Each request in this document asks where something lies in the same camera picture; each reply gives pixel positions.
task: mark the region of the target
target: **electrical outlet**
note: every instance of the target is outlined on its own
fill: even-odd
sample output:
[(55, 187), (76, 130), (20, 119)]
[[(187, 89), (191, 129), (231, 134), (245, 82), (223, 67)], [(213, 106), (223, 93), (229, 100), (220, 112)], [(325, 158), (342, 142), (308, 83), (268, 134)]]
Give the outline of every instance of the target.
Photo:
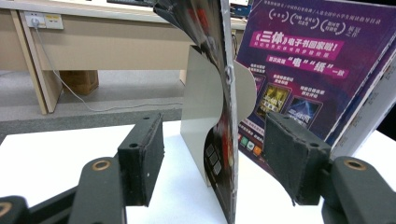
[(38, 19), (38, 28), (46, 28), (46, 22), (44, 21), (44, 14), (41, 12), (32, 12), (32, 11), (25, 11), (25, 19), (27, 26), (34, 27), (32, 20)]
[(44, 21), (48, 29), (62, 30), (64, 28), (64, 24), (62, 22), (62, 16), (60, 14), (45, 13)]

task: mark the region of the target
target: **wooden desk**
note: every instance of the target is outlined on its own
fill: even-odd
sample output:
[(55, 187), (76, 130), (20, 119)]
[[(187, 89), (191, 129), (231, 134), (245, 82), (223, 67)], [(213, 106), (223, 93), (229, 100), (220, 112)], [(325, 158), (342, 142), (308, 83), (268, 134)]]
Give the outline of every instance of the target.
[(0, 8), (0, 70), (28, 71), (31, 75), (38, 104), (43, 114), (47, 113), (35, 66), (25, 40), (18, 12)]
[[(187, 67), (190, 38), (151, 8), (108, 4), (106, 0), (0, 0), (0, 8), (19, 11), (46, 107), (43, 114), (54, 111), (62, 85), (52, 74), (35, 30), (27, 27), (24, 10), (62, 14), (63, 30), (39, 29), (56, 70), (184, 71)], [(245, 23), (233, 20), (232, 27), (240, 42)]]

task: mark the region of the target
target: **floor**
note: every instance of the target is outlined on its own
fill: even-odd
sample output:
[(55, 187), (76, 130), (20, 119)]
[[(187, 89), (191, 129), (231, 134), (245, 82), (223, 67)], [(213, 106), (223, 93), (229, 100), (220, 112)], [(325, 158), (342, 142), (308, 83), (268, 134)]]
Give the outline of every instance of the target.
[(80, 96), (62, 92), (54, 113), (42, 115), (27, 72), (0, 71), (0, 143), (13, 133), (46, 132), (134, 123), (147, 113), (181, 118), (184, 84), (179, 71), (98, 71), (99, 87)]

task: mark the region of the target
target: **screw hole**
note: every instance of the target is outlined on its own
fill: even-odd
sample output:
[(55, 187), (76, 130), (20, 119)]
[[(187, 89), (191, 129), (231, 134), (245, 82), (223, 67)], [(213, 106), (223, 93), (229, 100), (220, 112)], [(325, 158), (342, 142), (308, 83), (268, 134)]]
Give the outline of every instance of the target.
[(359, 161), (347, 160), (344, 161), (344, 164), (354, 170), (363, 171), (367, 169), (367, 167)]
[(0, 203), (0, 217), (7, 214), (9, 210), (11, 210), (11, 208), (12, 208), (12, 203), (9, 202)]
[(319, 147), (319, 144), (318, 143), (310, 143), (309, 146), (311, 146), (311, 147)]
[(110, 167), (110, 161), (97, 161), (92, 165), (94, 171), (103, 171)]

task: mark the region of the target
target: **cable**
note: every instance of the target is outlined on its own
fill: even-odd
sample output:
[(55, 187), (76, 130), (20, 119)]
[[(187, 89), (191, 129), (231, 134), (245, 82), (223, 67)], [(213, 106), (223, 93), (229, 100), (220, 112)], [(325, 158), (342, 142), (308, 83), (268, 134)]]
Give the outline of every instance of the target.
[(79, 97), (77, 94), (75, 94), (75, 93), (70, 89), (70, 87), (62, 80), (61, 76), (55, 71), (55, 69), (54, 69), (54, 67), (53, 67), (53, 65), (52, 65), (52, 63), (51, 63), (51, 61), (50, 61), (50, 57), (49, 57), (49, 55), (48, 55), (48, 53), (47, 53), (47, 51), (46, 51), (46, 49), (45, 49), (45, 46), (44, 46), (44, 44), (43, 44), (42, 39), (41, 39), (40, 33), (38, 32), (38, 25), (39, 25), (38, 19), (32, 19), (32, 24), (33, 24), (33, 26), (35, 27), (35, 31), (36, 31), (37, 36), (38, 36), (38, 41), (39, 41), (40, 44), (41, 44), (41, 48), (43, 49), (44, 55), (46, 56), (46, 58), (47, 58), (47, 60), (48, 60), (48, 62), (49, 62), (49, 66), (50, 66), (50, 68), (51, 68), (53, 74), (54, 74), (59, 80), (61, 80), (61, 82), (66, 86), (66, 88), (69, 89), (70, 92), (71, 92), (74, 96), (76, 96), (76, 98), (78, 98), (78, 99), (87, 107), (87, 109), (89, 109), (89, 110), (91, 110), (91, 111), (93, 111), (93, 112), (106, 112), (106, 111), (109, 111), (109, 110), (115, 110), (115, 109), (131, 109), (131, 108), (137, 108), (137, 107), (147, 106), (147, 105), (183, 105), (182, 103), (175, 102), (175, 103), (169, 103), (169, 104), (142, 104), (142, 105), (131, 105), (131, 106), (113, 106), (113, 107), (110, 107), (110, 108), (107, 108), (107, 109), (93, 109), (93, 108), (91, 108), (90, 106), (87, 105), (87, 103), (86, 103), (81, 97)]

